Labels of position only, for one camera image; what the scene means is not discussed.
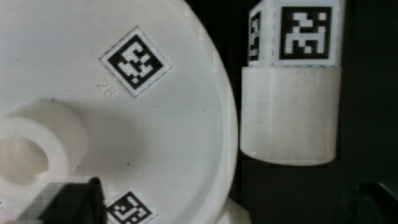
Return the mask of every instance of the white plastic part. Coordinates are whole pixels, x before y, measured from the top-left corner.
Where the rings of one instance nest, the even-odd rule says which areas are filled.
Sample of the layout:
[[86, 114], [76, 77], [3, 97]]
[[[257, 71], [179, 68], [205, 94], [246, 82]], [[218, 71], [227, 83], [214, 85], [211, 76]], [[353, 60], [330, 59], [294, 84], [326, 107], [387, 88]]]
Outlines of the white plastic part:
[[[136, 29], [147, 37], [140, 47], [156, 48], [136, 52], [159, 52], [170, 70], [141, 79], [133, 95], [126, 76], [101, 59]], [[141, 70], [156, 69], [145, 64], [156, 55], [147, 59], [136, 52]], [[127, 62], [138, 64], [133, 57]], [[108, 215], [133, 193], [154, 214], [140, 223], [213, 224], [234, 172], [236, 111], [218, 54], [184, 1], [1, 1], [0, 67], [0, 116], [54, 99], [81, 118], [88, 150], [65, 182], [99, 177]], [[8, 196], [0, 186], [0, 223], [28, 206]]]
[[86, 152], [86, 130], [70, 109], [35, 102], [0, 119], [0, 192], [28, 202], [70, 175]]
[[339, 0], [264, 0], [250, 12], [241, 150], [282, 165], [335, 157], [342, 6]]
[[227, 199], [214, 224], [250, 224], [248, 213], [230, 199]]

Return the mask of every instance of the black object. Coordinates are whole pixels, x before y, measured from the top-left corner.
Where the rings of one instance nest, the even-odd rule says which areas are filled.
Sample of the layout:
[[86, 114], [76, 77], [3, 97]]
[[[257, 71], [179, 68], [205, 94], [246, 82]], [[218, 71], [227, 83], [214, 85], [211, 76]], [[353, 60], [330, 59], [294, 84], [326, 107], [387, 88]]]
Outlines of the black object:
[[19, 220], [38, 219], [44, 224], [104, 224], [106, 211], [102, 204], [101, 181], [92, 178], [86, 184], [67, 184], [53, 197], [38, 217], [31, 217], [38, 210], [40, 200], [47, 197], [42, 191]]
[[396, 224], [398, 190], [383, 183], [346, 186], [335, 210], [335, 224]]

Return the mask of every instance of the white cylinder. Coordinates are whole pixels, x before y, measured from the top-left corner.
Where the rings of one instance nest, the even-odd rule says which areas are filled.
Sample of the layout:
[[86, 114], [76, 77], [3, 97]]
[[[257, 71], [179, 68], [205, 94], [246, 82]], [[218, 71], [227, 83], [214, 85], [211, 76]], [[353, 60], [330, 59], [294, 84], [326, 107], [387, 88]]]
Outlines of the white cylinder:
[[342, 2], [268, 0], [250, 12], [241, 150], [282, 165], [335, 157]]
[[67, 178], [86, 152], [86, 130], [70, 109], [38, 101], [0, 119], [0, 194], [28, 201]]

